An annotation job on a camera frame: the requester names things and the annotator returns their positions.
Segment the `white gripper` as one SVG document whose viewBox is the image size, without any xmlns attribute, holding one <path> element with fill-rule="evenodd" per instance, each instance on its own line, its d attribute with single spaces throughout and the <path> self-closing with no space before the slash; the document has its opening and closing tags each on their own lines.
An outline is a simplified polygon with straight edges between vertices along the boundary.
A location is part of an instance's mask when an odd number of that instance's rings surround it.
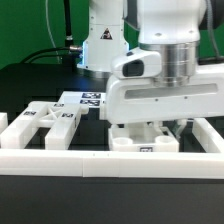
<svg viewBox="0 0 224 224">
<path fill-rule="evenodd" d="M 224 63 L 202 65 L 183 86 L 159 87 L 162 56 L 135 48 L 112 60 L 105 113 L 112 124 L 176 120 L 177 139 L 187 118 L 224 116 Z"/>
</svg>

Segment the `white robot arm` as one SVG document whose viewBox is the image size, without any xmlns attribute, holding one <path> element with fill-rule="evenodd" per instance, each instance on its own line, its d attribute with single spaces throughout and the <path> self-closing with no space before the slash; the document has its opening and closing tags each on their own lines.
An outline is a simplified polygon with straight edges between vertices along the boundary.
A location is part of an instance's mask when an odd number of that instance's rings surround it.
<svg viewBox="0 0 224 224">
<path fill-rule="evenodd" d="M 206 0 L 125 0 L 124 19 L 139 30 L 138 46 L 121 51 L 117 33 L 94 23 L 83 64 L 110 74 L 105 119 L 111 125 L 224 115 L 224 63 L 199 65 L 199 26 Z"/>
</svg>

